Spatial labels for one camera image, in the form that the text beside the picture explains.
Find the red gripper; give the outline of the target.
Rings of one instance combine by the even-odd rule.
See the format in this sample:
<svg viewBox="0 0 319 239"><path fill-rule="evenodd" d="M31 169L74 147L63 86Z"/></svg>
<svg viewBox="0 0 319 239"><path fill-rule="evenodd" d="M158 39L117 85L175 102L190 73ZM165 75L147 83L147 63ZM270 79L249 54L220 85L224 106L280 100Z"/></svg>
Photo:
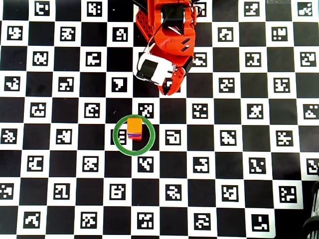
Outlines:
<svg viewBox="0 0 319 239"><path fill-rule="evenodd" d="M185 75L190 71L193 65L193 56L189 56L187 61L182 66L177 66L172 74L172 83L164 82L162 86L159 87L159 91L164 96L170 96L176 93L184 80Z"/></svg>

